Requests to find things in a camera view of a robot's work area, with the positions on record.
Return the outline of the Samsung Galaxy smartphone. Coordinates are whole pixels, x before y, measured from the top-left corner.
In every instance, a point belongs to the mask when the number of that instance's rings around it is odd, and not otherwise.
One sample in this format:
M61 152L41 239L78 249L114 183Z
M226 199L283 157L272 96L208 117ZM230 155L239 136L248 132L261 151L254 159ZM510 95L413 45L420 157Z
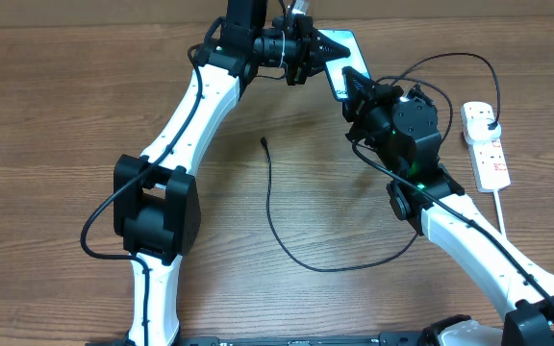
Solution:
M351 31L333 29L320 29L319 31L332 41L346 47L350 52L350 55L346 58L339 58L325 64L327 79L333 95L338 102L344 102L347 99L347 91L342 70L345 67L353 67L367 78L370 77L370 74L358 41Z

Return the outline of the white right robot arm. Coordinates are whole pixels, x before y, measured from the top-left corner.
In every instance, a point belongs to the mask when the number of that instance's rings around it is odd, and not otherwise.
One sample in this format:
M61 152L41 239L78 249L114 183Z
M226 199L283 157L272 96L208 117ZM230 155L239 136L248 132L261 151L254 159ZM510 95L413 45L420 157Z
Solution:
M377 84L342 70L347 138L370 146L365 163L389 175L391 207L400 220L446 252L483 291L501 329L455 315L426 327L423 345L554 345L554 275L523 255L475 207L439 163L442 137L434 103L414 86Z

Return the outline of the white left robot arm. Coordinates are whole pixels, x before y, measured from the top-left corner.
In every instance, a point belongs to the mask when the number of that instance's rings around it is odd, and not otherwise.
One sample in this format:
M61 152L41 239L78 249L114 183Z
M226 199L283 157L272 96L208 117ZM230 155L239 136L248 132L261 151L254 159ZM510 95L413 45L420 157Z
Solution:
M281 68L288 85L302 85L328 71L329 62L354 54L295 7L283 8L272 27L266 14L265 1L228 1L225 15L189 48L189 86L164 129L139 156L118 159L112 194L82 228L87 255L132 265L133 322L120 345L176 343L179 270L201 223L196 174L259 68Z

